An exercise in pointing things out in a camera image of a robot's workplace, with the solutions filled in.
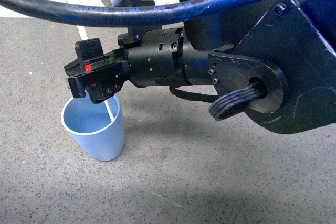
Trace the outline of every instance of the bolt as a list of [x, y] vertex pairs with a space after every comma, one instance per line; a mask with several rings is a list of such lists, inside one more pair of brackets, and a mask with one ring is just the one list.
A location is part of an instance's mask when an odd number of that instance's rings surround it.
[[284, 3], [278, 4], [274, 7], [274, 14], [278, 17], [281, 17], [284, 15], [284, 13], [287, 10], [287, 6]]
[[216, 70], [215, 69], [213, 69], [213, 68], [210, 68], [209, 69], [209, 74], [212, 76], [214, 73], [216, 72]]
[[174, 49], [174, 50], [177, 49], [177, 43], [172, 43], [172, 49]]
[[219, 79], [216, 77], [216, 78], [212, 79], [212, 82], [213, 82], [213, 84], [217, 84], [217, 83], [219, 83]]

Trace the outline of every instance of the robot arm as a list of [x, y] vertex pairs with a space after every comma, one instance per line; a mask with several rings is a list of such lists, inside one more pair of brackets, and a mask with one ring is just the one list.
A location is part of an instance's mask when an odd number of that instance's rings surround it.
[[[100, 103], [131, 81], [138, 88], [167, 86], [180, 98], [210, 102], [217, 121], [245, 112], [281, 134], [336, 121], [336, 0], [234, 0], [216, 13], [207, 11], [223, 0], [203, 0], [192, 20], [185, 17], [196, 4], [181, 1], [175, 8], [154, 8], [156, 13], [176, 11], [171, 22], [184, 21], [184, 27], [162, 29], [159, 14], [153, 14], [153, 22], [142, 22], [142, 10], [153, 0], [103, 0], [107, 10], [117, 6], [130, 17], [141, 14], [141, 25], [128, 19], [128, 33], [119, 36], [120, 47], [112, 52], [104, 53], [99, 39], [76, 43], [77, 59], [65, 66], [73, 97], [87, 91], [92, 102]], [[190, 85], [214, 85], [218, 96], [177, 89]]]

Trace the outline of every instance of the gray carpet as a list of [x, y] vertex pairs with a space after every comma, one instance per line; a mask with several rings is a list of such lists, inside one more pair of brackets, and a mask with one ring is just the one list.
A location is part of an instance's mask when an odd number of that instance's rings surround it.
[[[336, 125], [277, 135], [127, 83], [117, 95], [123, 152], [100, 162], [60, 122], [77, 28], [19, 18], [0, 27], [0, 223], [336, 223]], [[105, 51], [124, 32], [87, 31]]]

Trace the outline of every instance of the black metal bracket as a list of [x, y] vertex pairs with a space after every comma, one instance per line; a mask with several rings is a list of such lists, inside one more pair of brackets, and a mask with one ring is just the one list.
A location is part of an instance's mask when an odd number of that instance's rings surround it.
[[214, 52], [209, 54], [209, 62], [209, 74], [219, 96], [244, 89], [253, 82], [262, 81], [265, 84], [267, 95], [251, 101], [248, 105], [250, 109], [273, 113], [289, 95], [286, 76], [271, 61]]
[[[331, 43], [336, 19], [316, 11], [320, 4], [334, 9], [336, 0], [326, 1], [325, 5], [324, 0], [279, 0], [234, 51], [270, 60], [288, 78], [291, 95], [279, 110], [269, 114], [245, 111], [270, 131], [293, 134], [336, 122], [336, 52]], [[325, 24], [318, 22], [322, 17]]]

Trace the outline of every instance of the black wire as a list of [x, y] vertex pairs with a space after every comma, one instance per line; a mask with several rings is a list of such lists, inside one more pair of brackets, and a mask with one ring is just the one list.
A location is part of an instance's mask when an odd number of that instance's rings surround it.
[[193, 93], [193, 92], [187, 92], [184, 90], [177, 89], [173, 86], [169, 86], [169, 91], [174, 96], [188, 100], [193, 102], [208, 102], [213, 103], [218, 99], [217, 95], [211, 95], [211, 94], [200, 94], [200, 93]]
[[59, 23], [93, 27], [164, 25], [244, 6], [261, 0], [191, 0], [135, 8], [92, 7], [48, 0], [0, 0], [0, 5], [28, 16]]
[[218, 98], [209, 108], [209, 113], [216, 121], [222, 121], [243, 112], [249, 102], [267, 95], [267, 88], [262, 82], [255, 82], [244, 89], [239, 89]]

